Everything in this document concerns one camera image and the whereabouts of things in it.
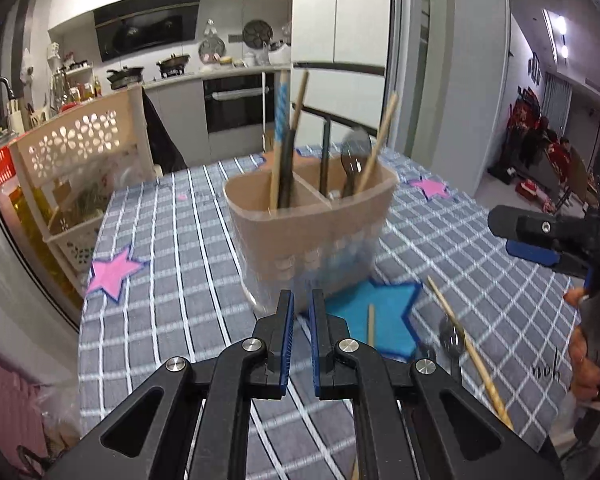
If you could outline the person right hand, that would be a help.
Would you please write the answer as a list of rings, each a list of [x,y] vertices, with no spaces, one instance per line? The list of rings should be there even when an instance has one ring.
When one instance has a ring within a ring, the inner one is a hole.
[[[571,393],[579,402],[594,400],[600,386],[600,368],[588,359],[588,343],[580,325],[572,332],[568,354],[572,367]]]

